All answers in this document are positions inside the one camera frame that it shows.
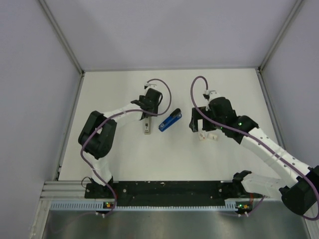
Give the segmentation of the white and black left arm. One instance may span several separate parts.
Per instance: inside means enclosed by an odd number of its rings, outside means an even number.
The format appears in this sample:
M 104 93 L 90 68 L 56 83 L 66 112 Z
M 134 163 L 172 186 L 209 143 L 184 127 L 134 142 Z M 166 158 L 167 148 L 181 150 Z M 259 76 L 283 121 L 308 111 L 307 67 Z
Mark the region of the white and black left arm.
M 84 147 L 82 155 L 92 169 L 92 179 L 97 183 L 95 190 L 101 197 L 109 197 L 113 191 L 110 183 L 113 176 L 107 154 L 111 151 L 116 130 L 131 122 L 156 116 L 161 101 L 162 93 L 148 87 L 145 95 L 140 95 L 137 100 L 122 108 L 105 113 L 90 113 L 78 142 Z

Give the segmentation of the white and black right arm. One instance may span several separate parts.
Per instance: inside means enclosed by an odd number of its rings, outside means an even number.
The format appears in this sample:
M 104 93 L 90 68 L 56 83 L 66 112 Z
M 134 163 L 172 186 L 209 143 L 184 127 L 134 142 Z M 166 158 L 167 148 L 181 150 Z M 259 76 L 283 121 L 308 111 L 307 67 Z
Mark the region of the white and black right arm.
M 273 169 L 279 179 L 260 176 L 251 171 L 234 175 L 232 186 L 238 197 L 257 193 L 283 202 L 294 214 L 305 216 L 319 203 L 319 168 L 299 161 L 274 141 L 248 116 L 239 116 L 225 97 L 204 96 L 207 105 L 194 105 L 189 124 L 193 132 L 198 131 L 198 121 L 203 122 L 204 131 L 220 130 L 240 146 L 257 155 Z

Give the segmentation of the grey and black stapler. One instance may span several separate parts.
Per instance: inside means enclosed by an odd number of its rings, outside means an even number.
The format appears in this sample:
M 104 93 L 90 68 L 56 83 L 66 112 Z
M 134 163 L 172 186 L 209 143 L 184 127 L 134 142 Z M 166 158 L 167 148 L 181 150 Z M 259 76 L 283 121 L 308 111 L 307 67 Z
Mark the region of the grey and black stapler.
M 152 118 L 147 117 L 143 119 L 143 126 L 144 126 L 144 134 L 150 135 L 152 129 Z

